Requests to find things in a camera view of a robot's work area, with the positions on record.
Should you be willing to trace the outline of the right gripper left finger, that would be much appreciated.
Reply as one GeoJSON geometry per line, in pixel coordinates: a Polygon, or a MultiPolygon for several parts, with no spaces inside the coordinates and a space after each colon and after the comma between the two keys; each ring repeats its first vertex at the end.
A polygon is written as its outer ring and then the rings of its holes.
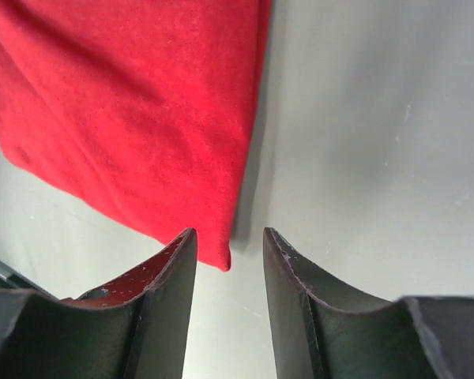
{"type": "Polygon", "coordinates": [[[79,298],[0,289],[0,378],[180,378],[197,247],[188,228],[79,298]]]}

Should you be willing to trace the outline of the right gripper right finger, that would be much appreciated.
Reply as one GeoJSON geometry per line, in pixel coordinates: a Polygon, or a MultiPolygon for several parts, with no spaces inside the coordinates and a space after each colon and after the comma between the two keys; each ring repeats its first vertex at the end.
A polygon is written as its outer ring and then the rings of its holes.
{"type": "Polygon", "coordinates": [[[279,378],[474,378],[474,297],[387,301],[317,266],[271,227],[263,261],[279,378]]]}

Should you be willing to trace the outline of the red t shirt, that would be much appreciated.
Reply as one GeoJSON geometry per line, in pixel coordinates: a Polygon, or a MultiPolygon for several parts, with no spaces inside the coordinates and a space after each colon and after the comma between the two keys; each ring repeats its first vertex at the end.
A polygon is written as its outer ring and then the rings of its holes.
{"type": "Polygon", "coordinates": [[[269,1],[0,1],[0,148],[227,271],[269,1]]]}

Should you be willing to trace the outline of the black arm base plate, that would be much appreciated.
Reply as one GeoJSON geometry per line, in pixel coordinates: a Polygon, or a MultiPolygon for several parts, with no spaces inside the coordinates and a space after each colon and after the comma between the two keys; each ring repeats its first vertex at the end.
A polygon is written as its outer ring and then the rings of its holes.
{"type": "Polygon", "coordinates": [[[37,286],[31,280],[27,279],[10,266],[0,261],[0,289],[16,290],[26,289],[35,290],[49,298],[55,299],[55,296],[45,291],[42,287],[37,286]]]}

